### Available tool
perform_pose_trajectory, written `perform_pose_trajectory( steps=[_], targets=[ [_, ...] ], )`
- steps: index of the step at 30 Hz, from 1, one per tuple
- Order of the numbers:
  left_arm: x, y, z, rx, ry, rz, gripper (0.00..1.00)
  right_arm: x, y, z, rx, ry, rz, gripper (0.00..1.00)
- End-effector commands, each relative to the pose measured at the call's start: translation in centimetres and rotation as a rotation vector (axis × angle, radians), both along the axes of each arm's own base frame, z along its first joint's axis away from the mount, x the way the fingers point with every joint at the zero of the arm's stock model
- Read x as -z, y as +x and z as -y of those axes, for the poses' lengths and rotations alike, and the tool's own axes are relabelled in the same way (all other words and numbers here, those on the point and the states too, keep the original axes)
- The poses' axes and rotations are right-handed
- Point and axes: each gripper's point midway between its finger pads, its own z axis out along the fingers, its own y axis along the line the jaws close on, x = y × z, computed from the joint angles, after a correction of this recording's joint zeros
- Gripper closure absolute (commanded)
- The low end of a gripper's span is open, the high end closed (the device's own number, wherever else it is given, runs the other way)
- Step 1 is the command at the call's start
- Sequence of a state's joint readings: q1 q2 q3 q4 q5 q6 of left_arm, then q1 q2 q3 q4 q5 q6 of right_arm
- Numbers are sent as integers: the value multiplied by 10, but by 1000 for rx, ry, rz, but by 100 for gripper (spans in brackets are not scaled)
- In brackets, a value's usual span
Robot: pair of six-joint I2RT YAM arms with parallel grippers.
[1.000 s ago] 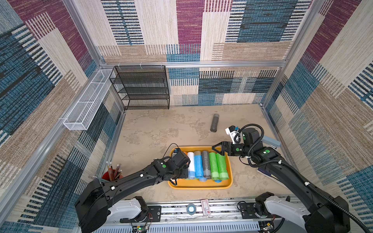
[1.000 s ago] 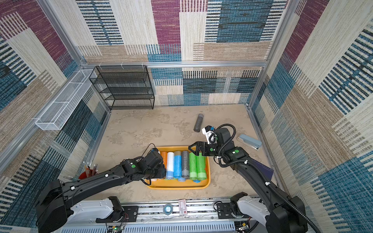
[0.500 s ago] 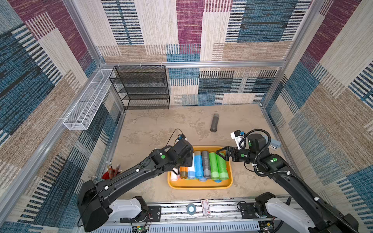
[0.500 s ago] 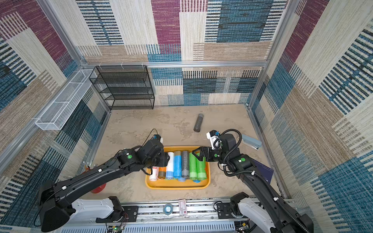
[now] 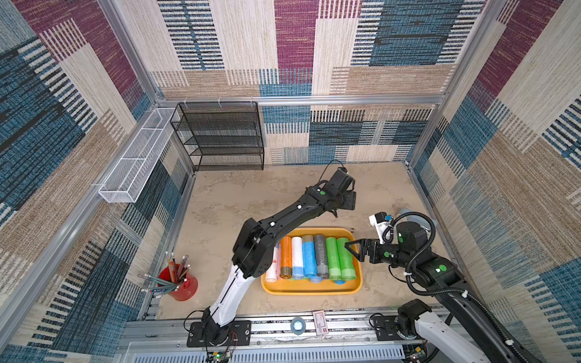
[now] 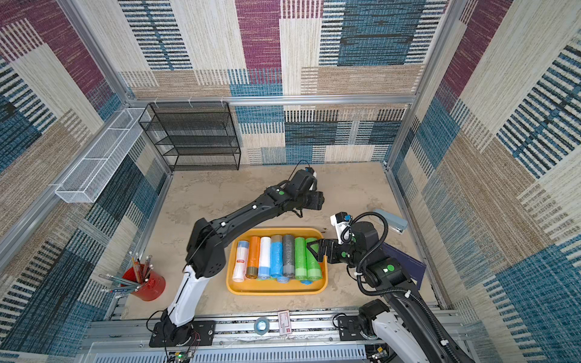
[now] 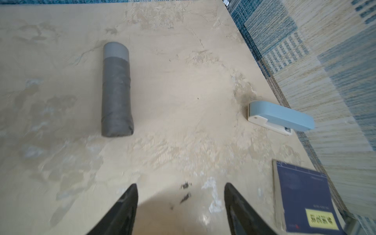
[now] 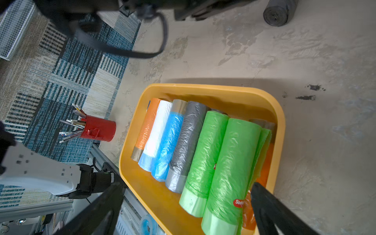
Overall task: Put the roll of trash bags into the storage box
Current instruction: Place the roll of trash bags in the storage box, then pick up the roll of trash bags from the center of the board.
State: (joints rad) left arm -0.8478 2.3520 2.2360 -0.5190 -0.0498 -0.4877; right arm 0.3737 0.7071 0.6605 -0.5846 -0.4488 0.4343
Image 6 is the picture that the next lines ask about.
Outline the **light blue trash bag roll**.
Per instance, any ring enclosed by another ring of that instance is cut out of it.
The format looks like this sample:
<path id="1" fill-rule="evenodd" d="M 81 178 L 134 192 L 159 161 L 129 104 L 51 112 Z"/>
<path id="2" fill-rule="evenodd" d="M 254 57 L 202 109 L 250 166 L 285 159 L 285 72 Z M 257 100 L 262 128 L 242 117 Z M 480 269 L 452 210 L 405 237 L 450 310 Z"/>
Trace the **light blue trash bag roll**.
<path id="1" fill-rule="evenodd" d="M 270 276 L 274 279 L 283 277 L 283 237 L 280 234 L 271 237 Z"/>

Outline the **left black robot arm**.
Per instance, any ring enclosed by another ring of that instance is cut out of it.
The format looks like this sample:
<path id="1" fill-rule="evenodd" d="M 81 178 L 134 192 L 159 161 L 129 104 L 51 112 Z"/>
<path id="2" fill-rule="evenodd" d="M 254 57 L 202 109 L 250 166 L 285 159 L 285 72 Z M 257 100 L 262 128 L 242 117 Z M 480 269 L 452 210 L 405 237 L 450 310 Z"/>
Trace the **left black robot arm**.
<path id="1" fill-rule="evenodd" d="M 212 278 L 225 266 L 224 249 L 243 233 L 287 212 L 298 217 L 304 210 L 321 210 L 325 198 L 317 190 L 316 172 L 307 167 L 291 179 L 269 186 L 255 200 L 219 219 L 198 219 L 186 248 L 184 272 L 197 279 Z"/>

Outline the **white blue-end trash bag roll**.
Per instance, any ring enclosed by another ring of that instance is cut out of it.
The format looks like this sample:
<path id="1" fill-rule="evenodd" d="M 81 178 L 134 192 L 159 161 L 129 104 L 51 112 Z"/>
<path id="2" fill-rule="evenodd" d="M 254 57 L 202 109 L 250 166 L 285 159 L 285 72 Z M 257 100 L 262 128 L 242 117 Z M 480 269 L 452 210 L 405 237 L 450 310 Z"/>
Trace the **white blue-end trash bag roll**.
<path id="1" fill-rule="evenodd" d="M 258 268 L 259 280 L 266 280 L 270 278 L 271 243 L 272 240 L 270 237 L 261 237 L 260 239 L 260 256 Z"/>

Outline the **green trash bag roll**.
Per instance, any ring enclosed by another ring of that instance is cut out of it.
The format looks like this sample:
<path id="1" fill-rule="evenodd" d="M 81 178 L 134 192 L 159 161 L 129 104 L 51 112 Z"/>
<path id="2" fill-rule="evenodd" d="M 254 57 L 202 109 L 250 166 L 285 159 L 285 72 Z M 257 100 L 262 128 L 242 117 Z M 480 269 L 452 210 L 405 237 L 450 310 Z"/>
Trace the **green trash bag roll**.
<path id="1" fill-rule="evenodd" d="M 322 269 L 312 252 L 306 249 L 307 281 L 313 283 L 322 279 Z"/>

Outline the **orange trash bag roll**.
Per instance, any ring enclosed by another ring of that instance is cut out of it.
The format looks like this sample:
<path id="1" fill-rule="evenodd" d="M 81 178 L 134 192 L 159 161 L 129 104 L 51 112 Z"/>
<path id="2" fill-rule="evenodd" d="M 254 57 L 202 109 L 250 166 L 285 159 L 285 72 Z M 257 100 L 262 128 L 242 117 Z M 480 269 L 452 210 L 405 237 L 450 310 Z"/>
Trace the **orange trash bag roll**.
<path id="1" fill-rule="evenodd" d="M 260 263 L 260 237 L 252 236 L 249 242 L 248 262 L 245 277 L 257 279 Z"/>

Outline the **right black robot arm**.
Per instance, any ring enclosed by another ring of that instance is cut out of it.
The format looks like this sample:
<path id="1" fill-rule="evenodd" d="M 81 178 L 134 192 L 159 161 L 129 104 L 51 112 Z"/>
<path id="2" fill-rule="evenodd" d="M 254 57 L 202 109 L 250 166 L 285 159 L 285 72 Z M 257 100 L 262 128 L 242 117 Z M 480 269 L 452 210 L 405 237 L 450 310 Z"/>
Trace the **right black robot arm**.
<path id="1" fill-rule="evenodd" d="M 359 309 L 365 336 L 383 340 L 403 362 L 471 362 L 470 357 L 428 307 L 410 274 L 382 250 L 383 231 L 366 222 L 366 213 L 348 222 L 336 239 L 307 243 L 308 254 L 319 262 L 353 267 L 358 289 L 372 301 Z"/>

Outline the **grey trash bag roll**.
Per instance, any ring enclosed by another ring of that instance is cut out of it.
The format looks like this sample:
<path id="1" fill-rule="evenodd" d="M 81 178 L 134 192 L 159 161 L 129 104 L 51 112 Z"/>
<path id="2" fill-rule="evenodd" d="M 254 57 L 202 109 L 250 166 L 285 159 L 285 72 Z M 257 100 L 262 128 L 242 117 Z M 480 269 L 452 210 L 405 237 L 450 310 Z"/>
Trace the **grey trash bag roll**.
<path id="1" fill-rule="evenodd" d="M 286 234 L 283 236 L 283 276 L 286 278 L 294 278 L 295 276 L 295 262 L 294 262 L 294 236 Z"/>

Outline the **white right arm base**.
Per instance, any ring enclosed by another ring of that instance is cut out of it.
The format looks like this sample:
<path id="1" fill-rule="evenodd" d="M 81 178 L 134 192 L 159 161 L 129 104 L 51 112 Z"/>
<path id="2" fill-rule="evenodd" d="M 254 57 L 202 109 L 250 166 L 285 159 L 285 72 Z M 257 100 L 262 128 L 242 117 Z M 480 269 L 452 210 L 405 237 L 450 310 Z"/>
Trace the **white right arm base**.
<path id="1" fill-rule="evenodd" d="M 390 362 L 398 358 L 401 362 L 429 362 L 415 338 L 385 302 L 373 300 L 359 307 L 358 312 L 357 316 L 340 312 L 331 319 L 341 341 L 382 340 L 390 352 L 374 352 L 368 356 L 370 361 Z"/>

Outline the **white blue trash bag roll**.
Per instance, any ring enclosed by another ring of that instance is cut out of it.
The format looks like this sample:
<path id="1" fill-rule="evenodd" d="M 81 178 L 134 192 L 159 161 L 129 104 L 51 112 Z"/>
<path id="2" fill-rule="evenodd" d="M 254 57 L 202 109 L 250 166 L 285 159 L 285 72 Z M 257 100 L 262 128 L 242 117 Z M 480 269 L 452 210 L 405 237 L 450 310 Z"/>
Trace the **white blue trash bag roll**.
<path id="1" fill-rule="evenodd" d="M 232 280 L 237 283 L 245 281 L 248 264 L 250 243 L 247 240 L 238 242 L 235 255 L 235 266 L 232 273 Z"/>

